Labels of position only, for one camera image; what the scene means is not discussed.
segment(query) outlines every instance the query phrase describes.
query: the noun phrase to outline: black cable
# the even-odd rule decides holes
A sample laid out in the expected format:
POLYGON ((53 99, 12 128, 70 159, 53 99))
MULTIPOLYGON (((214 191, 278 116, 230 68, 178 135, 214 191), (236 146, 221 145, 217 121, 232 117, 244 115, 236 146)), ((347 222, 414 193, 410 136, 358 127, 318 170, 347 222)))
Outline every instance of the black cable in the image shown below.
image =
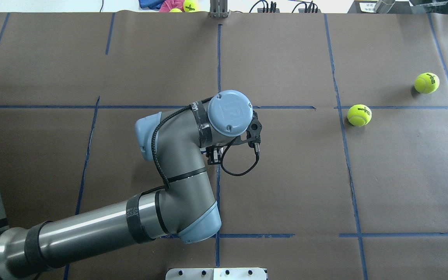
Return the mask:
POLYGON ((226 153, 228 152, 229 148, 236 142, 236 140, 239 138, 240 136, 237 136, 236 138, 234 138, 231 142, 229 142, 229 144, 227 144, 226 149, 224 149, 224 152, 222 152, 222 156, 220 157, 220 166, 222 167, 222 170, 224 170, 224 172, 226 172, 229 175, 232 176, 243 176, 247 173, 249 173, 258 163, 259 159, 260 159, 260 153, 256 152, 255 153, 255 163, 245 172, 242 173, 232 173, 229 170, 227 170, 224 167, 224 156, 226 155, 226 153))
MULTIPOLYGON (((203 99, 201 101, 201 103, 207 103, 208 101, 210 101, 210 99, 212 99, 212 97, 209 97, 207 99, 203 99)), ((172 119, 173 117, 179 115, 180 113, 183 113, 186 110, 189 110, 191 108, 191 105, 185 106, 179 110, 177 110, 176 112, 170 114, 169 116, 167 116, 165 119, 163 119, 158 126, 156 126, 155 130, 153 131, 153 134, 151 135, 151 154, 153 154, 153 161, 155 162, 155 167, 157 168, 158 174, 160 174, 160 177, 162 177, 163 183, 165 185, 165 188, 170 188, 170 183, 169 180, 167 179, 167 177, 165 176, 162 167, 160 166, 160 163, 158 163, 158 156, 157 156, 157 151, 155 149, 155 139, 156 139, 156 135, 158 133, 158 131, 160 130, 160 128, 169 121, 169 119, 172 119)))
POLYGON ((293 8, 293 11, 291 11, 292 14, 295 12, 295 9, 299 5, 302 5, 302 4, 305 5, 304 13, 310 13, 310 11, 312 11, 312 13, 317 13, 317 11, 319 9, 317 4, 315 4, 314 2, 306 2, 306 1, 299 1, 299 0, 291 0, 291 1, 300 2, 293 8))
POLYGON ((141 196, 148 194, 148 193, 153 193, 154 191, 157 191, 157 190, 162 190, 164 188, 165 188, 165 186, 159 186, 159 187, 153 188, 151 190, 144 191, 141 193, 141 196))
POLYGON ((296 9, 299 5, 302 5, 302 4, 305 5, 305 10, 307 10, 307 2, 300 2, 300 3, 298 3, 298 4, 293 8, 293 11, 291 11, 291 13, 293 14, 293 13, 295 12, 295 9, 296 9))
POLYGON ((250 8, 250 12, 252 12, 254 10, 254 7, 259 4, 260 2, 262 2, 263 8, 262 8, 262 12, 264 12, 265 9, 265 5, 267 5, 267 10, 269 10, 269 3, 266 0, 258 0, 251 8, 250 8))

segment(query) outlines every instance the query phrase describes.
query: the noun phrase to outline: metal stand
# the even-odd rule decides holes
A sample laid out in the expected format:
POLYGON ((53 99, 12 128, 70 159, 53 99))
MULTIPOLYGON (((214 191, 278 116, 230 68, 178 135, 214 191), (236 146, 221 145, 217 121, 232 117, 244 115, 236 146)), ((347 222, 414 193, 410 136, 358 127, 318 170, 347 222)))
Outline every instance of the metal stand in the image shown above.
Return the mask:
POLYGON ((228 15, 228 0, 210 0, 211 18, 227 18, 228 15))

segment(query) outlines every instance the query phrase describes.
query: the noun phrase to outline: wilson logo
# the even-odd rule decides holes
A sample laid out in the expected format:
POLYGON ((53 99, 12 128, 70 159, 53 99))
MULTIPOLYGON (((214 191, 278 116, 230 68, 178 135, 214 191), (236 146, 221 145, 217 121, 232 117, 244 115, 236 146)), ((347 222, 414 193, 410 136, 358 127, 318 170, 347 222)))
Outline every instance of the wilson logo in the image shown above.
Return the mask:
POLYGON ((357 110, 363 110, 364 113, 368 114, 371 116, 371 112, 369 112, 368 110, 366 110, 366 108, 357 108, 357 110))
POLYGON ((432 81, 432 85, 433 85, 435 83, 435 77, 432 74, 429 74, 429 73, 426 73, 426 75, 428 75, 428 77, 432 81))

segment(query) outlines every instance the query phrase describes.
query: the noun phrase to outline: black power cord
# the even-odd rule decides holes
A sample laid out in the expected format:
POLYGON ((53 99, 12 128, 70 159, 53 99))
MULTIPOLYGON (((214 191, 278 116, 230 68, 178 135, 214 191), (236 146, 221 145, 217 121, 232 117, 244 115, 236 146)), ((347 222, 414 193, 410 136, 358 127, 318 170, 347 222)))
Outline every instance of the black power cord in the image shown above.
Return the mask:
POLYGON ((293 14, 295 12, 295 9, 299 6, 304 4, 305 5, 305 9, 304 9, 304 13, 317 13, 319 8, 318 6, 314 3, 314 2, 305 2, 305 1, 297 1, 297 0, 293 0, 296 2, 299 2, 294 8, 293 11, 291 11, 291 13, 293 14))
POLYGON ((254 7, 259 4, 260 2, 262 2, 263 8, 262 8, 262 12, 266 12, 269 10, 269 3, 266 0, 258 0, 251 8, 250 8, 250 12, 252 12, 254 10, 254 7))
POLYGON ((227 147, 226 147, 226 149, 224 149, 224 151, 222 152, 222 156, 221 156, 221 158, 220 158, 220 166, 222 167, 222 170, 224 170, 224 172, 226 172, 227 174, 232 175, 232 176, 236 176, 236 177, 238 177, 238 176, 243 176, 243 175, 249 173, 252 169, 254 169, 254 167, 257 165, 257 163, 258 163, 258 161, 259 161, 259 159, 260 159, 260 153, 259 153, 258 151, 255 151, 255 163, 254 163, 249 169, 247 169, 247 171, 242 172, 242 173, 233 173, 233 172, 230 172, 229 170, 227 170, 227 169, 224 167, 224 156, 226 155, 226 153, 228 152, 229 148, 236 142, 236 140, 237 140, 238 138, 240 138, 240 136, 237 136, 236 138, 234 138, 233 140, 231 140, 231 142, 229 142, 229 143, 226 145, 227 147))
MULTIPOLYGON (((201 103, 207 103, 208 101, 210 101, 212 99, 212 97, 209 97, 207 99, 203 99, 201 101, 201 103)), ((180 113, 185 112, 186 110, 190 110, 191 109, 191 105, 188 106, 184 106, 183 108, 177 110, 176 112, 168 115, 165 119, 163 119, 158 126, 156 126, 155 130, 153 131, 153 134, 151 135, 151 154, 153 154, 153 161, 155 162, 155 167, 157 168, 158 174, 160 174, 160 177, 162 177, 162 181, 164 183, 164 186, 162 188, 170 188, 170 183, 169 180, 167 179, 167 177, 165 176, 165 173, 162 170, 162 167, 160 167, 160 163, 158 163, 158 156, 157 156, 157 151, 155 149, 155 139, 157 136, 158 131, 160 130, 160 128, 169 121, 169 119, 172 119, 173 117, 179 115, 180 113)))

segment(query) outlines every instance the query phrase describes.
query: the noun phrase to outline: metal bracket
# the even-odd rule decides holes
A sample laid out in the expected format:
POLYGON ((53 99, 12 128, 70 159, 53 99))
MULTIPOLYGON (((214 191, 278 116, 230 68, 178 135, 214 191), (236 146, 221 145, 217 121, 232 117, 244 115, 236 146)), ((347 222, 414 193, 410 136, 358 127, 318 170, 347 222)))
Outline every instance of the metal bracket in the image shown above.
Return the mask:
POLYGON ((170 269, 165 280, 267 280, 263 268, 170 269))
POLYGON ((228 15, 228 0, 210 0, 211 18, 227 18, 228 15))
MULTIPOLYGON (((247 138, 243 140, 241 137, 235 140, 233 146, 247 143, 248 146, 255 150, 255 153, 259 152, 260 132, 262 131, 262 124, 258 121, 257 112, 254 111, 252 121, 247 128, 247 138)), ((208 158, 208 165, 220 165, 222 163, 222 148, 226 145, 210 146, 206 148, 205 156, 208 158)))

